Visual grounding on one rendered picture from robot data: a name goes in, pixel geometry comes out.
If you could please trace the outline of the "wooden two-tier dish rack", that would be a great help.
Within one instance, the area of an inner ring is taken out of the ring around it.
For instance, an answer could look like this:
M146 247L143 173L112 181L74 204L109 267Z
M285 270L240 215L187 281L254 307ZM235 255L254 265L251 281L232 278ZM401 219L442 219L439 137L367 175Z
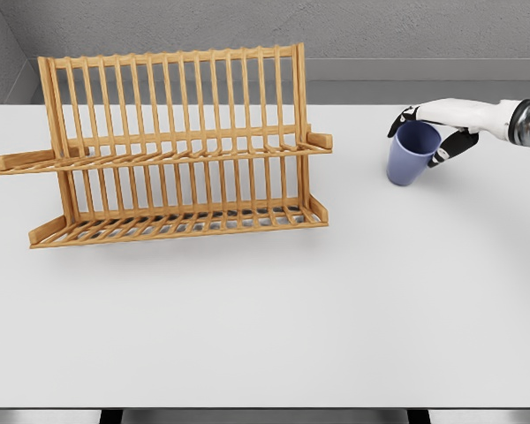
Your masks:
M59 217L33 248L325 226L308 160L305 50L289 46L39 59L50 148L0 155L52 172Z

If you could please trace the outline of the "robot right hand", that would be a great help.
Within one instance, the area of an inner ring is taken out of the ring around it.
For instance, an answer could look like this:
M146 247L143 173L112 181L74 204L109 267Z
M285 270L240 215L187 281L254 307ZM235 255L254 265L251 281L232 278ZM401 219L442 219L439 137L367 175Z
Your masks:
M406 122L415 120L457 128L429 160L428 167L433 168L475 146L481 131L494 133L496 124L492 109L493 106L485 102L453 98L425 102L405 109L393 122L388 137L393 137Z

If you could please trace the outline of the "blue plastic cup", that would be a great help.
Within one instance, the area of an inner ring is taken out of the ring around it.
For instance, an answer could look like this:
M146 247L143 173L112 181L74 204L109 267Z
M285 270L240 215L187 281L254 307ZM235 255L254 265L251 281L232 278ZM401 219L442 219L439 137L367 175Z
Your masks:
M401 125L390 145L387 164L390 182L410 185L427 168L441 140L439 132L425 122L410 121Z

